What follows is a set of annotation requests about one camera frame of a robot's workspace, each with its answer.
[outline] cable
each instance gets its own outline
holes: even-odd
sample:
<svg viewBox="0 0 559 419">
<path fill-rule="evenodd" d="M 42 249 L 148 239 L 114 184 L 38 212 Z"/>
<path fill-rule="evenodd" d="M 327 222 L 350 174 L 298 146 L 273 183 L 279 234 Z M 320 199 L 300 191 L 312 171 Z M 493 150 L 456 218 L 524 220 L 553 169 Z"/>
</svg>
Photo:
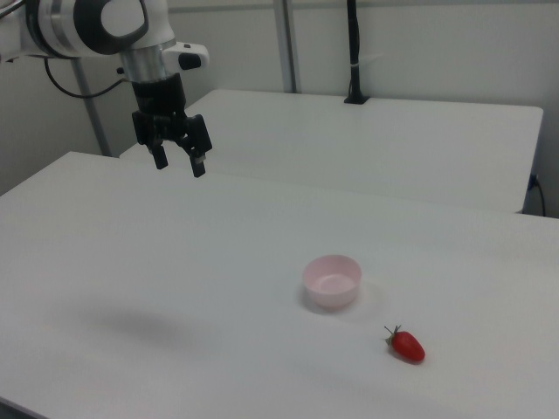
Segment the cable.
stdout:
<svg viewBox="0 0 559 419">
<path fill-rule="evenodd" d="M 359 65 L 359 51 L 361 50 L 361 32 L 359 31 L 359 21 L 356 19 L 355 20 L 355 27 L 357 28 L 357 64 Z M 349 87 L 348 87 L 348 97 L 351 96 L 351 91 L 352 91 L 352 87 L 353 87 L 353 80 L 349 80 Z"/>
<path fill-rule="evenodd" d="M 542 185 L 540 184 L 540 181 L 538 181 L 537 177 L 534 179 L 534 186 L 536 186 L 538 188 L 538 190 L 540 191 L 540 198 L 542 199 L 542 216 L 546 216 L 546 213 L 545 213 L 545 198 L 543 197 Z"/>
<path fill-rule="evenodd" d="M 123 83 L 125 81 L 128 81 L 126 79 L 120 79 L 118 80 L 116 83 L 113 83 L 111 86 L 109 86 L 108 88 L 101 90 L 100 92 L 94 93 L 94 94 L 76 94 L 76 93 L 72 93 L 72 92 L 68 92 L 64 87 L 62 87 L 61 85 L 59 85 L 59 83 L 54 79 L 54 77 L 52 76 L 51 73 L 51 67 L 49 66 L 49 59 L 48 58 L 44 58 L 45 60 L 45 70 L 46 70 L 46 75 L 49 76 L 49 79 L 51 80 L 51 82 L 55 85 L 55 87 L 57 89 L 59 89 L 62 93 L 67 94 L 68 96 L 72 96 L 73 98 L 76 99 L 93 99 L 93 98 L 98 98 L 99 96 L 102 96 L 105 93 L 109 93 L 111 90 L 113 90 L 115 87 L 117 87 L 120 83 Z"/>
<path fill-rule="evenodd" d="M 14 2 L 12 5 L 6 6 L 4 10 L 0 10 L 0 19 L 5 16 L 8 16 L 12 11 L 19 9 L 24 4 L 25 4 L 25 0 L 18 0 Z"/>
</svg>

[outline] pink bowl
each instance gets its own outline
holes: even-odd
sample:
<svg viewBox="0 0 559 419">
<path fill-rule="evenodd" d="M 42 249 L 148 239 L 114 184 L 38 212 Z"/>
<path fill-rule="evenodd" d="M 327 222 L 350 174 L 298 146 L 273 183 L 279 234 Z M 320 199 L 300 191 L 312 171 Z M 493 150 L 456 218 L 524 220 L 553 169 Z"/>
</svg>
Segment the pink bowl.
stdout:
<svg viewBox="0 0 559 419">
<path fill-rule="evenodd" d="M 361 268 L 352 258 L 342 255 L 322 256 L 303 271 L 303 284 L 311 300 L 329 310 L 352 302 L 359 291 Z"/>
</svg>

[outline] white tabletop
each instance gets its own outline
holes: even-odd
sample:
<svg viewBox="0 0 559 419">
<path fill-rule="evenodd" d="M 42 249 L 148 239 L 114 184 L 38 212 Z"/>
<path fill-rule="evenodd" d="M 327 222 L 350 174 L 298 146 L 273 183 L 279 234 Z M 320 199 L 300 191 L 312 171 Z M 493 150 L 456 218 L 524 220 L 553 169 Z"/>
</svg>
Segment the white tabletop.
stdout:
<svg viewBox="0 0 559 419">
<path fill-rule="evenodd" d="M 0 397 L 56 419 L 538 419 L 559 222 L 91 155 L 0 197 Z M 358 300 L 304 298 L 312 258 Z M 413 332 L 421 365 L 383 326 Z"/>
<path fill-rule="evenodd" d="M 414 100 L 346 105 L 335 96 L 214 91 L 210 172 L 468 208 L 522 210 L 542 110 Z M 165 145 L 169 164 L 188 156 Z M 121 158 L 154 164 L 144 146 Z"/>
</svg>

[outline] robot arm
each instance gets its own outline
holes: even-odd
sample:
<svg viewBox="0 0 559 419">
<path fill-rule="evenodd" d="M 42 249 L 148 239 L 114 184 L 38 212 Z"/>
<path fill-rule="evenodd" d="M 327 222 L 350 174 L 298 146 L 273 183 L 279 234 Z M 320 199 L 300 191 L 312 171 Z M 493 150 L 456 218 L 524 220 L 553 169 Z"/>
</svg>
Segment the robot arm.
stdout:
<svg viewBox="0 0 559 419">
<path fill-rule="evenodd" d="M 120 54 L 139 110 L 137 140 L 167 166 L 163 140 L 205 172 L 210 137 L 201 115 L 187 117 L 180 73 L 208 64 L 201 45 L 177 43 L 166 0 L 0 0 L 0 64 L 31 55 L 74 59 Z"/>
</svg>

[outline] strawberry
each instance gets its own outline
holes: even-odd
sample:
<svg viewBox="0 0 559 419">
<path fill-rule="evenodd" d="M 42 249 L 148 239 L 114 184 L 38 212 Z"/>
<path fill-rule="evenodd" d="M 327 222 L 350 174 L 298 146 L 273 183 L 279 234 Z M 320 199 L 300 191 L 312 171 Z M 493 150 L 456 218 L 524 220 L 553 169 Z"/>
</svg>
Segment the strawberry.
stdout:
<svg viewBox="0 0 559 419">
<path fill-rule="evenodd" d="M 421 362 L 425 357 L 425 351 L 416 338 L 408 332 L 398 332 L 401 326 L 396 326 L 394 332 L 388 327 L 384 327 L 391 335 L 386 340 L 386 344 L 394 349 L 394 352 L 401 355 L 408 361 Z"/>
</svg>

